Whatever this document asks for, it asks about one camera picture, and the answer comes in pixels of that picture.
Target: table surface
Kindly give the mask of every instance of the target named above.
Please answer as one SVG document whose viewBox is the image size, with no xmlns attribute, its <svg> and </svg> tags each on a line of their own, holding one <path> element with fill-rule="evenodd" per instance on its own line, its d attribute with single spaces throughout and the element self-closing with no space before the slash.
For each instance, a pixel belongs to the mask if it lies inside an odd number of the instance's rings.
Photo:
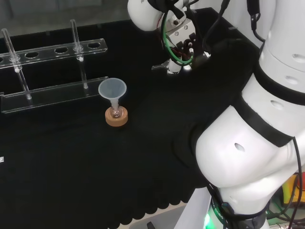
<svg viewBox="0 0 305 229">
<path fill-rule="evenodd" d="M 203 34 L 216 19 L 198 10 Z M 191 73 L 168 77 L 152 72 L 163 63 L 156 33 L 131 21 L 80 27 L 81 41 L 103 37 L 106 55 L 85 56 L 88 79 L 117 77 L 127 84 L 120 100 L 129 121 L 121 128 L 105 122 L 109 102 L 100 97 L 1 114 L 0 222 L 3 228 L 115 229 L 132 218 L 187 202 L 206 185 L 195 167 L 185 167 L 172 143 L 190 123 L 216 118 L 241 91 L 257 50 L 222 21 L 212 34 L 210 61 Z M 72 42 L 69 29 L 13 37 L 16 50 Z M 0 41 L 0 52 L 6 52 Z M 30 89 L 80 79 L 72 59 L 24 66 Z M 0 71 L 0 91 L 20 91 L 12 69 Z"/>
</svg>

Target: black band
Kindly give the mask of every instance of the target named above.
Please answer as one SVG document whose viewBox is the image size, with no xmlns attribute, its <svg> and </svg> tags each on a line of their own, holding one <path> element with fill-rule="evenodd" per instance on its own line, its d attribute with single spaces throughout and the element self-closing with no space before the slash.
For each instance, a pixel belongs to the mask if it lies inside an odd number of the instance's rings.
<svg viewBox="0 0 305 229">
<path fill-rule="evenodd" d="M 255 214 L 250 214 L 250 215 L 234 214 L 234 211 L 232 210 L 231 207 L 230 207 L 230 210 L 228 208 L 224 209 L 222 207 L 224 202 L 223 202 L 222 198 L 220 197 L 220 194 L 216 193 L 216 191 L 219 192 L 218 188 L 216 188 L 216 187 L 211 188 L 210 186 L 207 186 L 207 189 L 212 196 L 211 204 L 212 204 L 213 210 L 215 208 L 217 208 L 219 210 L 217 212 L 218 216 L 220 218 L 224 217 L 227 221 L 244 221 L 244 220 L 248 220 L 248 219 L 253 219 L 253 218 L 256 218 L 256 217 L 264 214 L 267 209 L 267 206 L 265 206 L 264 209 L 262 209 L 261 211 L 255 213 Z"/>
<path fill-rule="evenodd" d="M 254 69 L 254 75 L 258 83 L 267 92 L 287 102 L 297 105 L 305 105 L 305 93 L 294 91 L 277 83 L 262 70 L 259 63 Z"/>
<path fill-rule="evenodd" d="M 257 133 L 259 133 L 266 140 L 276 145 L 277 147 L 285 146 L 292 140 L 288 136 L 277 129 L 270 126 L 258 113 L 256 113 L 243 99 L 240 94 L 233 104 L 235 110 L 242 117 L 242 119 Z"/>
<path fill-rule="evenodd" d="M 175 3 L 178 2 L 178 0 L 147 0 L 147 1 L 152 7 L 154 7 L 158 11 L 166 13 L 167 11 L 171 10 L 178 19 L 184 17 L 183 11 L 175 7 Z"/>
</svg>

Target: green light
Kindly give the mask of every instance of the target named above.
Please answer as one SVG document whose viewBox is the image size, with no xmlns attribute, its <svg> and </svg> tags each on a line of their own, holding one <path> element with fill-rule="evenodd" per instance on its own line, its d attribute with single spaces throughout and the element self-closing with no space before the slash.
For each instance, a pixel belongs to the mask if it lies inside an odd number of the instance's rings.
<svg viewBox="0 0 305 229">
<path fill-rule="evenodd" d="M 205 218 L 204 218 L 204 226 L 203 229 L 214 229 L 214 224 L 211 220 L 211 217 L 209 214 L 206 214 Z"/>
</svg>

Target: green cable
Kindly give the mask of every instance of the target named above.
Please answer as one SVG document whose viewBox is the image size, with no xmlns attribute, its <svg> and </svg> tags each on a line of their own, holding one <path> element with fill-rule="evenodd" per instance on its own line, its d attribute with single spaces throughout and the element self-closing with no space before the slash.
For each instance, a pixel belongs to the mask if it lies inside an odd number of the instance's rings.
<svg viewBox="0 0 305 229">
<path fill-rule="evenodd" d="M 166 39 L 166 35 L 165 35 L 165 25 L 164 25 L 164 28 L 163 28 L 163 40 L 164 40 L 164 43 L 165 43 L 165 46 L 167 48 L 167 50 L 169 51 L 169 53 L 172 55 L 172 57 L 177 61 L 177 62 L 180 62 L 180 63 L 183 63 L 183 64 L 188 64 L 188 63 L 191 63 L 193 61 L 193 56 L 191 56 L 191 58 L 188 60 L 188 61 L 183 61 L 181 60 L 180 58 L 178 58 L 171 50 L 169 44 L 168 44 L 168 41 Z"/>
<path fill-rule="evenodd" d="M 280 212 L 283 210 L 275 201 L 273 203 L 277 206 L 277 208 L 280 210 Z"/>
</svg>

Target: cable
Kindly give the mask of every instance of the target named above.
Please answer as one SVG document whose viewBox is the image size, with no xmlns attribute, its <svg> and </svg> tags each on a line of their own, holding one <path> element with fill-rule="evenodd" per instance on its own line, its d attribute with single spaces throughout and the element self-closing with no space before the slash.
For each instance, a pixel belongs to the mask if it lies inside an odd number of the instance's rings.
<svg viewBox="0 0 305 229">
<path fill-rule="evenodd" d="M 280 206 L 278 206 L 278 204 L 277 204 L 276 202 L 274 202 L 274 204 L 277 206 L 277 208 L 278 208 L 280 211 L 282 211 L 282 208 L 281 208 Z M 286 213 L 283 213 L 283 215 L 284 215 L 286 218 L 281 217 L 281 216 L 278 216 L 278 217 L 276 217 L 276 218 L 277 218 L 277 219 L 280 219 L 280 220 L 283 220 L 283 221 L 287 221 L 287 222 L 289 222 L 289 221 L 291 220 L 291 218 L 290 218 Z M 294 220 L 294 224 L 300 225 L 300 222 L 296 222 L 296 221 Z"/>
<path fill-rule="evenodd" d="M 221 4 L 221 9 L 219 11 L 217 20 L 214 22 L 214 24 L 209 28 L 208 32 L 206 33 L 204 39 L 203 39 L 203 49 L 207 50 L 207 45 L 206 45 L 206 41 L 208 40 L 208 38 L 210 37 L 210 35 L 212 34 L 212 32 L 214 31 L 215 27 L 219 24 L 221 17 L 223 16 L 225 10 L 228 8 L 230 3 L 230 0 L 223 0 L 222 4 Z"/>
<path fill-rule="evenodd" d="M 160 23 L 160 21 L 161 21 L 161 18 L 162 18 L 162 15 L 161 15 L 161 17 L 160 17 L 159 20 L 158 20 L 157 29 L 158 29 L 158 27 L 159 27 L 159 23 Z"/>
<path fill-rule="evenodd" d="M 260 40 L 262 43 L 265 42 L 265 39 L 262 38 L 260 35 L 258 35 L 258 33 L 256 32 L 256 27 L 257 27 L 257 22 L 258 20 L 261 18 L 261 13 L 258 13 L 257 16 L 256 15 L 252 15 L 251 16 L 251 28 L 253 31 L 254 36 Z"/>
<path fill-rule="evenodd" d="M 193 4 L 197 3 L 197 2 L 199 2 L 199 0 L 192 1 L 188 5 L 191 6 L 191 5 L 193 5 Z"/>
<path fill-rule="evenodd" d="M 191 16 L 191 20 L 193 21 L 193 24 L 194 24 L 194 27 L 195 27 L 195 30 L 196 30 L 196 34 L 197 34 L 198 37 L 199 37 L 199 42 L 200 42 L 200 43 L 203 43 L 203 37 L 202 37 L 202 35 L 201 35 L 201 31 L 200 31 L 199 25 L 198 25 L 198 23 L 197 23 L 197 20 L 196 20 L 196 18 L 195 18 L 195 15 L 194 15 L 193 11 L 191 10 L 191 5 L 194 4 L 194 3 L 196 3 L 196 2 L 197 2 L 197 0 L 195 0 L 195 1 L 193 1 L 193 2 L 191 2 L 191 3 L 189 3 L 189 4 L 187 4 L 187 5 L 186 5 L 186 11 L 187 11 L 187 12 L 190 14 L 190 16 Z"/>
<path fill-rule="evenodd" d="M 282 210 L 282 208 L 280 206 L 278 206 L 278 204 L 276 202 L 274 202 L 274 204 L 277 206 L 277 208 L 281 211 L 282 215 L 284 215 L 287 219 L 290 219 L 289 215 L 286 214 L 286 210 Z"/>
<path fill-rule="evenodd" d="M 226 220 L 225 220 L 225 217 L 224 217 L 224 226 L 223 226 L 223 229 L 226 229 Z"/>
<path fill-rule="evenodd" d="M 292 188 L 292 192 L 291 192 L 291 196 L 290 196 L 290 199 L 289 199 L 289 203 L 288 203 L 288 205 L 284 208 L 284 210 L 281 209 L 281 212 L 279 212 L 279 213 L 273 213 L 272 211 L 269 211 L 269 212 L 271 212 L 271 214 L 269 214 L 269 215 L 267 216 L 267 219 L 278 218 L 279 216 L 284 215 L 284 214 L 286 213 L 286 211 L 290 208 L 290 206 L 291 206 L 291 204 L 292 204 L 292 201 L 293 201 L 293 199 L 294 199 L 296 185 L 297 185 L 297 178 L 295 178 L 295 181 L 294 181 L 294 185 L 293 185 L 293 188 Z"/>
<path fill-rule="evenodd" d="M 182 52 L 180 52 L 180 51 L 174 49 L 173 47 L 171 47 L 171 50 L 172 50 L 173 53 L 175 53 L 175 55 L 178 54 L 178 55 L 181 55 L 181 56 L 183 56 L 183 57 L 187 57 L 185 53 L 182 53 Z"/>
<path fill-rule="evenodd" d="M 293 137 L 293 142 L 294 142 L 294 145 L 295 145 L 295 151 L 296 151 L 296 158 L 297 158 L 297 166 L 298 166 L 298 169 L 299 169 L 299 178 L 300 178 L 300 188 L 299 188 L 299 197 L 297 199 L 297 204 L 296 204 L 296 207 L 292 213 L 292 216 L 291 216 L 291 220 L 289 222 L 289 227 L 288 229 L 291 229 L 291 226 L 292 226 L 292 223 L 295 219 L 295 215 L 296 215 L 296 211 L 297 211 L 297 208 L 299 207 L 300 203 L 301 203 L 301 199 L 302 199 L 302 192 L 303 192 L 303 189 L 301 187 L 303 187 L 303 175 L 302 175 L 302 164 L 301 164 L 301 157 L 300 157 L 300 152 L 299 152 L 299 147 L 297 145 L 297 142 L 296 142 L 296 138 Z"/>
<path fill-rule="evenodd" d="M 290 222 L 291 218 L 287 215 L 287 218 L 284 218 L 284 217 L 276 217 L 277 219 L 280 219 L 280 220 L 284 220 L 284 221 L 287 221 L 287 222 Z M 297 224 L 297 225 L 300 225 L 301 223 L 305 223 L 305 218 L 302 218 L 302 219 L 294 219 L 293 220 L 293 223 L 294 224 Z"/>
<path fill-rule="evenodd" d="M 167 14 L 168 12 L 166 12 L 164 15 L 163 15 L 163 19 L 162 19 L 162 23 L 161 23 L 161 34 L 162 34 L 162 38 L 161 38 L 161 41 L 162 41 L 162 44 L 163 46 L 165 47 L 165 51 L 167 52 L 167 54 L 170 56 L 171 60 L 179 65 L 179 66 L 187 66 L 189 65 L 192 61 L 193 61 L 193 53 L 191 53 L 191 57 L 189 60 L 187 61 L 183 61 L 183 60 L 180 60 L 180 58 L 178 58 L 171 50 L 171 48 L 169 47 L 168 45 L 168 41 L 166 39 L 166 35 L 165 35 L 165 23 L 166 23 L 166 18 L 167 18 Z"/>
<path fill-rule="evenodd" d="M 256 30 L 253 30 L 253 34 L 254 34 L 254 36 L 255 36 L 257 39 L 259 39 L 261 42 L 265 42 L 265 39 L 262 38 L 260 35 L 258 35 L 257 32 L 256 32 Z"/>
<path fill-rule="evenodd" d="M 305 228 L 304 226 L 300 226 L 300 225 L 292 226 L 292 229 L 304 229 L 304 228 Z"/>
</svg>

